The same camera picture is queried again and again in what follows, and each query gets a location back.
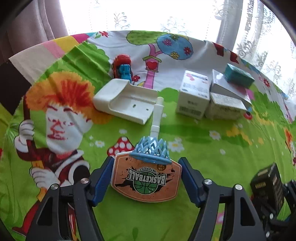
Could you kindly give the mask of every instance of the curtain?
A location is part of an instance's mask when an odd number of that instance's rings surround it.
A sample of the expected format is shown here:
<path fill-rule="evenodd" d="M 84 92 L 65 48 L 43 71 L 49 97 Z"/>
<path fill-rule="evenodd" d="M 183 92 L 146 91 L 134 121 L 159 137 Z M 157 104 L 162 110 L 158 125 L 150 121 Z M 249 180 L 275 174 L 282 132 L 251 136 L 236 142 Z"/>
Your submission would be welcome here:
<path fill-rule="evenodd" d="M 130 29 L 216 42 L 296 99 L 296 47 L 259 0 L 60 0 L 60 4 L 69 34 Z"/>
<path fill-rule="evenodd" d="M 0 39 L 0 64 L 26 48 L 66 35 L 59 0 L 33 0 Z"/>

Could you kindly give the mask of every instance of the green basketball logo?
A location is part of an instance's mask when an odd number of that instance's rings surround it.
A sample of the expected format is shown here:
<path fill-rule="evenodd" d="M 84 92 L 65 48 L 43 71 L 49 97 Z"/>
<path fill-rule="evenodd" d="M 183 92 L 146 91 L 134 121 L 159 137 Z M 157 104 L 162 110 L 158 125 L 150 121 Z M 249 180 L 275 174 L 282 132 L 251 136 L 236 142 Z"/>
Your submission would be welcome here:
<path fill-rule="evenodd" d="M 156 191 L 159 185 L 165 186 L 166 174 L 158 175 L 152 168 L 142 168 L 136 171 L 128 169 L 127 180 L 133 181 L 133 186 L 138 193 L 148 195 Z"/>

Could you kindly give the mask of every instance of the black box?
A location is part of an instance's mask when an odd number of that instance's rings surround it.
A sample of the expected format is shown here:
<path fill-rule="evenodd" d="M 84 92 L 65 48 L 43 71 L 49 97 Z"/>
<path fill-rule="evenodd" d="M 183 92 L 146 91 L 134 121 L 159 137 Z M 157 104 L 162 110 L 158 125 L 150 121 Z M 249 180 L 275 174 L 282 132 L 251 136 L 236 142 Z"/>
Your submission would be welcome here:
<path fill-rule="evenodd" d="M 254 197 L 259 196 L 266 200 L 278 215 L 284 204 L 284 193 L 276 163 L 257 172 L 250 185 Z"/>

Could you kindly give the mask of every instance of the silver rivet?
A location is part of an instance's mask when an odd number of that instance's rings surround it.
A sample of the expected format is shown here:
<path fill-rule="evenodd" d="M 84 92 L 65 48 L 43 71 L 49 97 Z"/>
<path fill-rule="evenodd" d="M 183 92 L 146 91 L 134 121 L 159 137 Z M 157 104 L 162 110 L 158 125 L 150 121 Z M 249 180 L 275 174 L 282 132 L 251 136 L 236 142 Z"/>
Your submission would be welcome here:
<path fill-rule="evenodd" d="M 211 179 L 205 179 L 205 184 L 211 185 L 213 181 Z"/>
<path fill-rule="evenodd" d="M 237 190 L 242 190 L 242 186 L 241 186 L 240 184 L 236 184 L 236 185 L 235 185 L 235 189 L 237 189 Z"/>
<path fill-rule="evenodd" d="M 57 185 L 57 184 L 52 184 L 50 188 L 51 188 L 52 190 L 56 190 L 58 187 L 59 187 L 59 185 Z"/>
<path fill-rule="evenodd" d="M 89 181 L 88 178 L 82 178 L 82 179 L 80 180 L 80 182 L 81 182 L 82 184 L 86 184 L 86 183 L 88 183 L 88 181 Z"/>

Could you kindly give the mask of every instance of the teal box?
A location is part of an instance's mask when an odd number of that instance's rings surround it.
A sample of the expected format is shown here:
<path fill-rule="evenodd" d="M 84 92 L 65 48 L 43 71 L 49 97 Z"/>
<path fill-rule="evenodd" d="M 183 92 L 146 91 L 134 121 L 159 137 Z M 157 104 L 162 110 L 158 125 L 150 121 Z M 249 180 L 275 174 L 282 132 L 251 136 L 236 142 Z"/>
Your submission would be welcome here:
<path fill-rule="evenodd" d="M 237 68 L 231 64 L 227 64 L 224 77 L 229 83 L 241 85 L 245 88 L 250 88 L 255 81 L 254 78 L 246 71 Z"/>

